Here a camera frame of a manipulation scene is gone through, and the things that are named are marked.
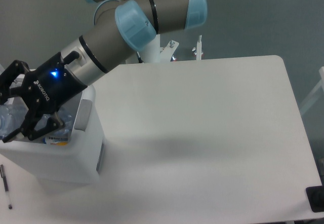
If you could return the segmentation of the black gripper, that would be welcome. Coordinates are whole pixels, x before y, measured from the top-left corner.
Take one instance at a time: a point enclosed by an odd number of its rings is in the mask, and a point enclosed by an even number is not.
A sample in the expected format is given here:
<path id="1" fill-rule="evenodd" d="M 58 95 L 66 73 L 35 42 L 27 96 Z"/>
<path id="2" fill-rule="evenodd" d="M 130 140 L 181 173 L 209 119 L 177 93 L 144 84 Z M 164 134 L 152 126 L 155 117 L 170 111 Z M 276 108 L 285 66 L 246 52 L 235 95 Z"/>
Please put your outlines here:
<path id="1" fill-rule="evenodd" d="M 20 97 L 28 108 L 38 104 L 37 111 L 42 113 L 35 115 L 27 110 L 21 126 L 5 136 L 4 143 L 25 138 L 34 141 L 62 129 L 58 113 L 52 113 L 87 87 L 66 68 L 79 57 L 77 51 L 70 52 L 65 58 L 59 52 L 34 71 L 20 60 L 14 60 L 4 70 L 1 74 L 1 105 L 9 98 Z M 24 75 L 22 85 L 10 88 L 21 74 Z"/>

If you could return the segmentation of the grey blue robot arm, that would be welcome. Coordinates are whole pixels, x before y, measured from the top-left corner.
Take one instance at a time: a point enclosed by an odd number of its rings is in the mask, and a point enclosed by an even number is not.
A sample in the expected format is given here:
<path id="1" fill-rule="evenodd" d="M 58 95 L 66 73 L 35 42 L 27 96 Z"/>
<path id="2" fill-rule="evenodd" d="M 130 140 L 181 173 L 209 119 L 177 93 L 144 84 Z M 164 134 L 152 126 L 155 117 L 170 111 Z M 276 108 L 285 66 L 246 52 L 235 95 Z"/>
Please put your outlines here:
<path id="1" fill-rule="evenodd" d="M 3 142 L 43 138 L 65 127 L 60 107 L 143 50 L 158 34 L 203 25 L 207 0 L 92 0 L 94 27 L 37 69 L 13 61 L 1 73 L 1 104 L 19 97 L 20 123 L 1 133 Z"/>

